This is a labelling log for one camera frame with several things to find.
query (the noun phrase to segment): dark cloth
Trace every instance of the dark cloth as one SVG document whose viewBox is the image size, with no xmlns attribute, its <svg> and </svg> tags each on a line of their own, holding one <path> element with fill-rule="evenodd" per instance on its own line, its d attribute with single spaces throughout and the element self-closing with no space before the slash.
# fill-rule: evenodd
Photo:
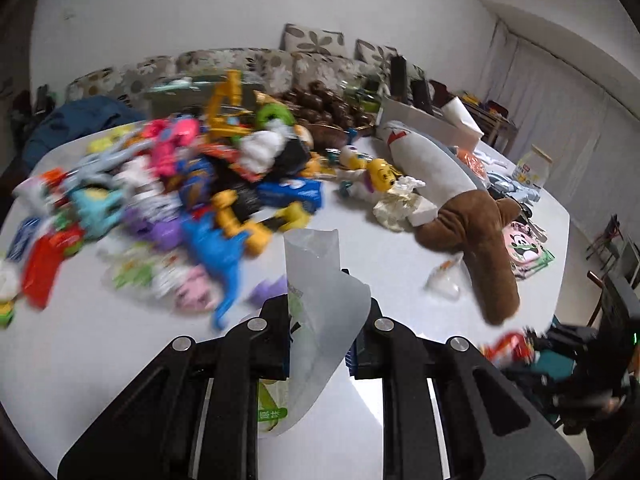
<svg viewBox="0 0 640 480">
<path fill-rule="evenodd" d="M 33 131 L 22 160 L 31 171 L 43 156 L 66 142 L 143 119 L 144 114 L 105 96 L 71 101 L 50 113 Z"/>
</svg>

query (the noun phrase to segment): bottle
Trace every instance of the bottle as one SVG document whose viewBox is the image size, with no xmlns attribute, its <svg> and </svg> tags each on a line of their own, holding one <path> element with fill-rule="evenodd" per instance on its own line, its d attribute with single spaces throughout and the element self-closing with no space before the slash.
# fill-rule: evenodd
<svg viewBox="0 0 640 480">
<path fill-rule="evenodd" d="M 523 186 L 541 189 L 549 178 L 553 163 L 550 156 L 532 144 L 531 149 L 518 161 L 511 177 Z"/>
</svg>

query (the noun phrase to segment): white plastic bag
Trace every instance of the white plastic bag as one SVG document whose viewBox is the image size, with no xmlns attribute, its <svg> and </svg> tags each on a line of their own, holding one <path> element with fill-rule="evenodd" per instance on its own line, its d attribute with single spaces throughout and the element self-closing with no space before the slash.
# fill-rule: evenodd
<svg viewBox="0 0 640 480">
<path fill-rule="evenodd" d="M 293 229 L 285 233 L 284 246 L 292 327 L 290 374 L 284 385 L 260 386 L 278 408 L 286 405 L 287 416 L 261 422 L 262 434 L 281 434 L 308 412 L 343 361 L 371 305 L 369 285 L 340 270 L 337 230 Z"/>
</svg>

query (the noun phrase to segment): floral sofa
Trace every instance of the floral sofa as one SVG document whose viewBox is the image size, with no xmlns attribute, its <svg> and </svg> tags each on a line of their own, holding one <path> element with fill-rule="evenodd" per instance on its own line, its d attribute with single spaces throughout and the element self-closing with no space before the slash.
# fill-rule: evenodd
<svg viewBox="0 0 640 480">
<path fill-rule="evenodd" d="M 337 90 L 341 81 L 363 75 L 386 80 L 388 59 L 397 55 L 393 47 L 356 42 L 359 59 L 349 59 L 341 32 L 309 29 L 287 24 L 283 34 L 286 50 L 268 48 L 217 48 L 192 50 L 177 57 L 149 57 L 135 65 L 108 67 L 79 77 L 66 88 L 66 101 L 106 95 L 132 108 L 146 110 L 144 92 L 156 81 L 177 74 L 203 75 L 229 68 L 255 73 L 268 93 L 280 93 L 293 84 L 303 87 L 316 79 Z M 424 71 L 407 65 L 407 80 L 424 78 Z"/>
</svg>

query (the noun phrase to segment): brown plush toy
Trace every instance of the brown plush toy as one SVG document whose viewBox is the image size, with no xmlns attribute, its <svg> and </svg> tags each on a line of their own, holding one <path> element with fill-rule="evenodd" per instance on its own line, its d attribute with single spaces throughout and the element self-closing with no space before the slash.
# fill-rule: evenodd
<svg viewBox="0 0 640 480">
<path fill-rule="evenodd" d="M 415 235 L 432 251 L 464 251 L 484 318 L 491 324 L 503 323 L 520 306 L 502 229 L 521 211 L 511 198 L 494 200 L 481 189 L 465 191 L 446 202 L 438 217 Z"/>
<path fill-rule="evenodd" d="M 495 201 L 482 181 L 440 142 L 391 121 L 378 128 L 394 164 L 426 185 L 417 191 L 438 208 L 416 238 L 432 251 L 464 251 L 484 318 L 500 324 L 520 306 L 502 229 L 520 214 L 515 200 Z"/>
</svg>

